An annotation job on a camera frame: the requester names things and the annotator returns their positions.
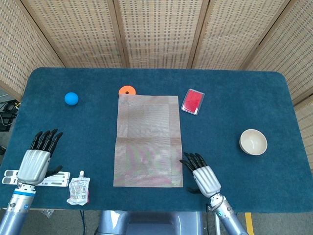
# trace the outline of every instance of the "white bowl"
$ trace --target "white bowl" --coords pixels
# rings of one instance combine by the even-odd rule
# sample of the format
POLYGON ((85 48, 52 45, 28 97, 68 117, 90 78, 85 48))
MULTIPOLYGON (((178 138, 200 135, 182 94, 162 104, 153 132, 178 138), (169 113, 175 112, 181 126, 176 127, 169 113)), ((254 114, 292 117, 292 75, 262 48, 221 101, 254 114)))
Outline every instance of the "white bowl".
POLYGON ((239 145, 247 154, 261 155, 266 151, 268 142, 265 136, 258 130, 248 129, 241 134, 239 145))

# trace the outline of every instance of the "red card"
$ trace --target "red card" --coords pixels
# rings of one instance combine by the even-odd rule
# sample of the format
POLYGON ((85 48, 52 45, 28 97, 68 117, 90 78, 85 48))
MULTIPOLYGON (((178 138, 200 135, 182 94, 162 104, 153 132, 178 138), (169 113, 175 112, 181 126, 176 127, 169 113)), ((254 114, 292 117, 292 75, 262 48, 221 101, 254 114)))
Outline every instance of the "red card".
POLYGON ((204 97, 204 93, 189 89, 182 104, 182 110, 197 115, 204 97))

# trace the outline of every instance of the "robotic arm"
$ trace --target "robotic arm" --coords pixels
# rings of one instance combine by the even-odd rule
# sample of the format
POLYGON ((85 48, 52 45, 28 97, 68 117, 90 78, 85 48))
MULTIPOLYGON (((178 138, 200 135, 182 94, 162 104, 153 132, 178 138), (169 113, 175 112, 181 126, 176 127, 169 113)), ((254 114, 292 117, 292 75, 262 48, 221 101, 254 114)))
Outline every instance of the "robotic arm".
POLYGON ((225 196, 220 194, 221 184, 216 178, 212 169, 205 163, 200 154, 187 154, 186 160, 180 160, 193 174, 200 192, 207 198, 210 198, 210 210, 215 212, 223 223, 229 235, 248 235, 238 220, 236 213, 226 200, 225 196))
POLYGON ((13 192, 0 224, 0 235, 20 234, 36 194, 35 185, 62 169, 60 165, 53 171, 47 171, 54 149, 63 134, 60 132, 54 137, 57 131, 54 129, 51 132, 46 131, 44 134, 42 131, 39 132, 29 150, 26 151, 17 175, 18 188, 13 192))

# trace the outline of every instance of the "wooden screen panel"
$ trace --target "wooden screen panel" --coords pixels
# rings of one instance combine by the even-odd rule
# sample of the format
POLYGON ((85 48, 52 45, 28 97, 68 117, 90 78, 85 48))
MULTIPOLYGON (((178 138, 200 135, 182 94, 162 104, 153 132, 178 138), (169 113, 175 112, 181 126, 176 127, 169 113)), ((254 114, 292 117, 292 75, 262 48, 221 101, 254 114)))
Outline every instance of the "wooden screen panel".
POLYGON ((313 169, 313 96, 295 106, 295 113, 310 168, 313 169))
POLYGON ((67 67, 122 67, 106 0, 22 0, 67 67))
POLYGON ((294 101, 310 91, 313 87, 313 0, 296 0, 261 46, 247 69, 281 72, 294 101))
POLYGON ((211 0, 193 68, 239 69, 285 0, 211 0))
POLYGON ((132 68, 186 68, 202 0, 120 0, 132 68))
POLYGON ((63 64, 22 5, 0 2, 0 86, 21 100, 31 72, 63 64))

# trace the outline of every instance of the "table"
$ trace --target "table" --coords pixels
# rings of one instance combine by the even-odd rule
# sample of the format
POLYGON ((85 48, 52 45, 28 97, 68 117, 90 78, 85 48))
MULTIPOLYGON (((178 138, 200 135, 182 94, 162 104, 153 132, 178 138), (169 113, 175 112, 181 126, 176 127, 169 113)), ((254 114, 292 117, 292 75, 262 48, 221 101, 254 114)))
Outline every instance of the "table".
MULTIPOLYGON (((313 181, 284 77, 277 72, 166 69, 39 68, 26 86, 0 174, 18 169, 34 135, 63 131, 50 168, 90 177, 90 203, 66 203, 68 188, 36 187, 33 208, 204 211, 208 201, 187 187, 196 183, 183 169, 184 188, 113 187, 118 91, 132 85, 141 95, 178 95, 189 88, 205 93, 198 116, 180 110, 182 149, 198 152, 218 177, 238 212, 313 211, 313 181), (64 95, 79 95, 68 106, 64 95), (262 156, 239 147, 245 129, 258 129, 268 140, 262 156)), ((14 186, 0 185, 6 207, 14 186)))

